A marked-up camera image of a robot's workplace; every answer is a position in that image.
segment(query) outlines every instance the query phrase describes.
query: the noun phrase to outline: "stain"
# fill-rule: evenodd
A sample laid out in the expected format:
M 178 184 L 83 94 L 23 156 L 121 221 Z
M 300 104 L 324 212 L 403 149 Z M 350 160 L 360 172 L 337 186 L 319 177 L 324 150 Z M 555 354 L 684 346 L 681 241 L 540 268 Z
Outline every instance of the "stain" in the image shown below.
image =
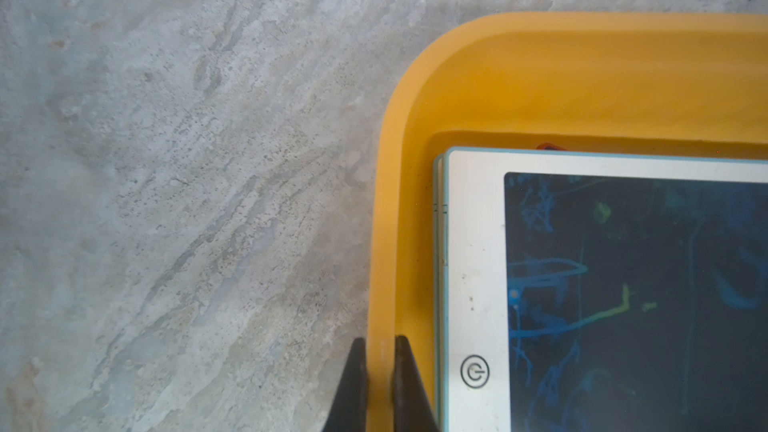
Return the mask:
M 211 78 L 210 78 L 210 83 L 208 84 L 208 87 L 206 87 L 206 88 L 205 88 L 205 90 L 203 91 L 203 93 L 204 93 L 206 96 L 208 96 L 208 95 L 209 95 L 209 94 L 211 94 L 213 91 L 215 91 L 216 89 L 218 89 L 218 87 L 219 87 L 220 85 L 221 85 L 221 72 L 220 72 L 219 68 L 217 67 L 217 68 L 214 70 L 214 73 L 213 73 L 213 75 L 212 75 L 212 76 L 211 76 Z
M 44 432 L 48 424 L 43 418 L 45 402 L 34 386 L 40 369 L 27 363 L 5 388 L 5 398 L 11 406 L 13 432 Z
M 592 216 L 598 224 L 603 225 L 610 218 L 610 207 L 608 204 L 598 202 L 592 211 Z
M 205 79 L 207 68 L 208 68 L 208 58 L 203 57 L 200 60 L 200 62 L 197 63 L 197 67 L 195 67 L 195 70 L 194 70 L 195 86 L 199 86 L 202 83 L 202 81 Z
M 637 392 L 635 389 L 633 389 L 633 388 L 629 388 L 629 387 L 627 387 L 626 385 L 622 385 L 622 386 L 621 386 L 621 389 L 622 389 L 622 390 L 623 390 L 623 391 L 624 391 L 624 392 L 625 392 L 627 395 L 631 395 L 632 397 L 637 397 L 637 396 L 638 396 L 638 392 Z

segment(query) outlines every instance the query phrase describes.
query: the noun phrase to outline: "gray concrete surface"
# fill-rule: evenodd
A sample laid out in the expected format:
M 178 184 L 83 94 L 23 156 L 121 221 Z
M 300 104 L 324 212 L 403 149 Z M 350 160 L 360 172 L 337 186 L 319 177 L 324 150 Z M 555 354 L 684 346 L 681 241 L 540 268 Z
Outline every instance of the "gray concrete surface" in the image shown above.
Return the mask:
M 768 0 L 0 0 L 0 430 L 318 430 L 389 94 L 514 10 Z

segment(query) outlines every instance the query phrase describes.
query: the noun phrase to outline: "tablet screen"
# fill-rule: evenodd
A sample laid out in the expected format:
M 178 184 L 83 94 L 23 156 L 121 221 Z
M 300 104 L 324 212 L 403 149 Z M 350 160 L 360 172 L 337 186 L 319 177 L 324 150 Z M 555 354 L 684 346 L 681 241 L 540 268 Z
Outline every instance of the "tablet screen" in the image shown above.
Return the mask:
M 512 430 L 768 430 L 768 185 L 510 172 L 504 213 Z

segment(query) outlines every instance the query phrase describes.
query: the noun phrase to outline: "yellow tray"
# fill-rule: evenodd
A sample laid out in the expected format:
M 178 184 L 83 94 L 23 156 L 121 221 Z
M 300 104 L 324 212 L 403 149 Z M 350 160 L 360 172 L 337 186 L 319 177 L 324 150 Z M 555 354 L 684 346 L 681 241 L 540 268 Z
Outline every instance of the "yellow tray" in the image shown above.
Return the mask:
M 396 334 L 434 400 L 432 161 L 450 146 L 768 158 L 768 16 L 502 14 L 451 30 L 389 101 L 376 169 L 369 432 Z

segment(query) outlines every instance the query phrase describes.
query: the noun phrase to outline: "green scribble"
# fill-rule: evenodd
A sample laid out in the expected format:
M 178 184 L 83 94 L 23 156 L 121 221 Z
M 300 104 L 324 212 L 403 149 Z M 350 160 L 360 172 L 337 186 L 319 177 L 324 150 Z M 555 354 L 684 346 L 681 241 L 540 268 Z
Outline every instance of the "green scribble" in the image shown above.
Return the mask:
M 527 338 L 527 337 L 538 337 L 539 335 L 547 335 L 547 334 L 562 334 L 563 332 L 572 331 L 572 330 L 581 328 L 587 324 L 591 324 L 592 322 L 601 321 L 604 318 L 613 317 L 614 315 L 619 315 L 619 314 L 622 314 L 623 312 L 628 311 L 629 296 L 630 296 L 629 286 L 627 284 L 624 284 L 621 286 L 621 304 L 617 305 L 616 307 L 613 307 L 601 312 L 595 312 L 589 317 L 582 318 L 580 321 L 573 322 L 571 324 L 560 325 L 557 327 L 532 329 L 532 330 L 510 330 L 509 336 L 511 338 Z
M 594 206 L 592 216 L 598 224 L 605 224 L 610 219 L 610 207 L 606 203 L 598 202 Z

